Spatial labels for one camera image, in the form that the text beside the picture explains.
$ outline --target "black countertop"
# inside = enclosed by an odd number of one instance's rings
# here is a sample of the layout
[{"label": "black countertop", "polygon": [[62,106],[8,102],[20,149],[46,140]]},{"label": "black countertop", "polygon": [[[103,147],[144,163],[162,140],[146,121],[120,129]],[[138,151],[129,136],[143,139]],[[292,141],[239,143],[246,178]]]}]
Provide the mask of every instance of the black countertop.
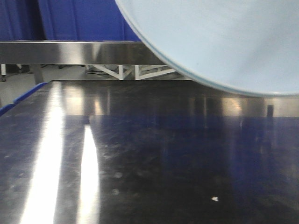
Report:
[{"label": "black countertop", "polygon": [[52,81],[0,117],[2,224],[298,224],[299,98]]}]

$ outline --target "white debris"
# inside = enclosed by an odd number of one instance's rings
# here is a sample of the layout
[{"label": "white debris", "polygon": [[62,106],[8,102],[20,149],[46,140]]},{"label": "white debris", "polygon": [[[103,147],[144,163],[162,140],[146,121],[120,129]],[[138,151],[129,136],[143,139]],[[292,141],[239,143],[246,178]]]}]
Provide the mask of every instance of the white debris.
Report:
[{"label": "white debris", "polygon": [[213,201],[217,202],[218,201],[218,197],[212,197],[211,198]]}]

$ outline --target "floor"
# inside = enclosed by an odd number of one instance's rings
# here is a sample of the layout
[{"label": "floor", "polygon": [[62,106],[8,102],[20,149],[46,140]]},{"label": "floor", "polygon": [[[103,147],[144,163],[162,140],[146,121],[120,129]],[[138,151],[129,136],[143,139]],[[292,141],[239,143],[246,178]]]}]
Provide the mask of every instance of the floor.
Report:
[{"label": "floor", "polygon": [[[66,65],[62,69],[58,65],[47,65],[42,68],[43,78],[45,82],[51,80],[117,80],[116,78],[98,72],[86,72],[85,67],[79,65]],[[148,80],[184,80],[185,78],[178,73],[171,73]],[[34,82],[34,74],[32,72],[25,73],[7,73],[6,82],[0,82],[0,107],[12,103],[12,101],[25,93],[36,84]]]}]

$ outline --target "reflective surface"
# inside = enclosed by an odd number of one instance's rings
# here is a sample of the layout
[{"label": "reflective surface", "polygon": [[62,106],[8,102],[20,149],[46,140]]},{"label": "reflective surface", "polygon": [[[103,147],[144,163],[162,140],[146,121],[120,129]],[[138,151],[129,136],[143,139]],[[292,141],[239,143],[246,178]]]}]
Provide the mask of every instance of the reflective surface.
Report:
[{"label": "reflective surface", "polygon": [[0,117],[3,224],[299,222],[299,98],[53,81]]},{"label": "reflective surface", "polygon": [[164,65],[141,42],[0,42],[0,63]]}]

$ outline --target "cable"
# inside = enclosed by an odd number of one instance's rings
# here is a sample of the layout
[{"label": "cable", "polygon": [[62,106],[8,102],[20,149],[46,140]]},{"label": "cable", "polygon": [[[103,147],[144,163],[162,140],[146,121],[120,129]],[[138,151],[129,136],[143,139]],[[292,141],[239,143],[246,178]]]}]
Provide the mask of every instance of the cable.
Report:
[{"label": "cable", "polygon": [[90,72],[90,71],[86,71],[86,74],[95,74],[95,75],[108,75],[107,73],[103,72],[103,71],[94,71],[94,72]]}]

